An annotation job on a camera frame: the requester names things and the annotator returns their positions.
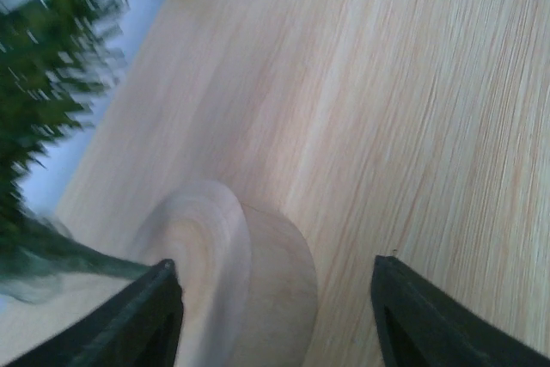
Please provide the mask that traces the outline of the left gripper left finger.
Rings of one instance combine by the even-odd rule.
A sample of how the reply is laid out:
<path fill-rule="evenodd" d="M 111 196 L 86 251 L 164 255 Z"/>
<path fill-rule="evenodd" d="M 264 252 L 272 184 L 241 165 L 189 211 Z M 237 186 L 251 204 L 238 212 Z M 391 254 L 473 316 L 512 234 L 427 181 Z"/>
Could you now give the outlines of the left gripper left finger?
<path fill-rule="evenodd" d="M 174 366 L 184 319 L 175 263 L 161 260 L 10 366 Z"/>

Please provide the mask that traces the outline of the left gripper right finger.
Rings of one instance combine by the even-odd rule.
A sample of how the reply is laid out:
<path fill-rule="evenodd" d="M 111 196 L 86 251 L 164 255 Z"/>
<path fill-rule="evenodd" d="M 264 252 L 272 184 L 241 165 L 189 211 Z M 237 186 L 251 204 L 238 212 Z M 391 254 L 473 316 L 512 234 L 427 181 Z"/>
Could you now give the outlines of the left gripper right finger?
<path fill-rule="evenodd" d="M 386 366 L 549 365 L 394 256 L 375 257 L 370 294 Z"/>

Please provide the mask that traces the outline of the small green christmas tree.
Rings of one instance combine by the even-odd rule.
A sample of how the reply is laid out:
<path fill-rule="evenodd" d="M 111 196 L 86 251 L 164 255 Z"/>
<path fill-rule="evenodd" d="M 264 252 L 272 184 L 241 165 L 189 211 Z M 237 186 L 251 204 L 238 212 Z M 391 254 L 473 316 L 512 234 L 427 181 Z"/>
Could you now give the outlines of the small green christmas tree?
<path fill-rule="evenodd" d="M 247 158 L 252 104 L 184 52 L 158 17 L 61 198 L 56 217 L 21 200 L 46 144 L 82 126 L 115 78 L 108 37 L 127 0 L 33 0 L 1 16 L 1 323 L 5 366 L 173 260 L 184 319 L 174 366 L 300 366 L 317 313 L 315 264 L 284 215 L 216 175 Z M 174 55 L 182 53 L 178 70 Z M 173 85 L 177 74 L 181 88 Z"/>

